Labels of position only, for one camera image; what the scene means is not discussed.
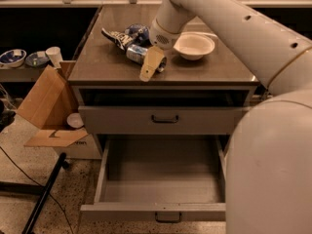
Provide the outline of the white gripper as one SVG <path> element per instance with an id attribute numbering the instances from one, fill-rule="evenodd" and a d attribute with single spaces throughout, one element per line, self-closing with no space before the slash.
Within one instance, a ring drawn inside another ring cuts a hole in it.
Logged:
<path id="1" fill-rule="evenodd" d="M 152 21 L 149 28 L 149 40 L 154 46 L 147 50 L 144 57 L 143 65 L 139 74 L 139 79 L 141 81 L 148 82 L 152 78 L 156 69 L 165 58 L 163 50 L 171 49 L 175 45 L 179 36 L 179 33 L 171 33 L 164 29 L 156 19 Z"/>

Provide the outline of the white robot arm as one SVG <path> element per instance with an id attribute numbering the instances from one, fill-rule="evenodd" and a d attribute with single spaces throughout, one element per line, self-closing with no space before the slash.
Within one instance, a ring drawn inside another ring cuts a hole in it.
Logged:
<path id="1" fill-rule="evenodd" d="M 226 234 L 312 234 L 312 42 L 237 0 L 163 0 L 152 44 L 199 18 L 267 89 L 226 156 Z"/>

